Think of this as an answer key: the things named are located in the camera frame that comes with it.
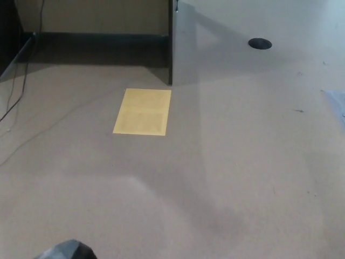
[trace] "wall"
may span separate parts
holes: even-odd
[[[17,0],[24,31],[38,31],[42,0]],[[167,34],[168,0],[46,0],[44,32]]]

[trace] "black cable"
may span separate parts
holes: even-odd
[[[25,85],[26,85],[26,78],[27,78],[27,70],[29,68],[29,62],[30,60],[32,59],[32,57],[35,55],[35,52],[36,52],[36,48],[37,48],[37,45],[38,45],[38,41],[39,41],[39,37],[40,37],[40,34],[42,32],[42,21],[43,21],[43,8],[44,8],[44,4],[45,4],[45,0],[42,0],[42,4],[41,4],[41,10],[40,10],[40,13],[39,13],[39,31],[38,31],[38,35],[36,37],[36,42],[34,44],[34,47],[32,49],[32,52],[29,56],[29,58],[27,59],[26,61],[26,64],[25,64],[25,71],[24,71],[24,80],[23,80],[23,86],[22,86],[22,92],[18,98],[18,100],[9,108],[7,109],[6,113],[1,117],[0,119],[0,122],[3,121],[3,119],[5,119],[5,117],[11,112],[11,110],[16,107],[16,105],[20,102],[20,100],[22,99],[23,95],[24,95],[24,92],[25,92]]]

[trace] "black object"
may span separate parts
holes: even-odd
[[[34,259],[97,259],[90,247],[77,240],[69,240],[40,254]]]
[[[257,50],[268,50],[272,47],[272,43],[267,39],[254,38],[249,40],[249,46]]]
[[[23,46],[23,32],[13,0],[0,1],[0,76]]]

